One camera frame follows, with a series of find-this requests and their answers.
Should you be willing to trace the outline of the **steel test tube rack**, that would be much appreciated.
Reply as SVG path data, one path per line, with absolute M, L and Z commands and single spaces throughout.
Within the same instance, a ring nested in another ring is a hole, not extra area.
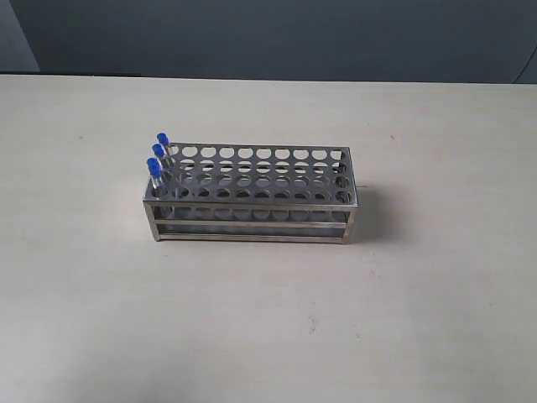
M 156 241 L 349 243 L 359 201 L 343 146 L 169 142 L 167 193 L 143 207 Z

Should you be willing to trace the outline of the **blue-capped tube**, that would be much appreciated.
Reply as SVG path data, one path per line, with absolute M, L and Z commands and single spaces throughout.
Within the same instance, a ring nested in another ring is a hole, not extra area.
M 164 150 L 164 147 L 162 144 L 154 144 L 152 146 L 152 150 L 154 152 L 154 155 L 156 157 L 156 160 L 159 162 L 159 165 L 162 170 L 167 170 L 169 168 L 168 166 L 168 160 L 167 160 L 167 154 Z
M 170 150 L 169 150 L 169 139 L 168 139 L 168 136 L 166 133 L 164 132 L 160 132 L 157 134 L 156 136 L 159 144 L 161 145 L 161 147 L 163 148 L 164 152 L 166 155 L 170 155 Z
M 163 171 L 159 161 L 156 158 L 148 158 L 147 166 L 149 170 L 151 184 L 153 187 L 153 196 L 164 196 L 167 193 L 167 190 L 164 184 Z

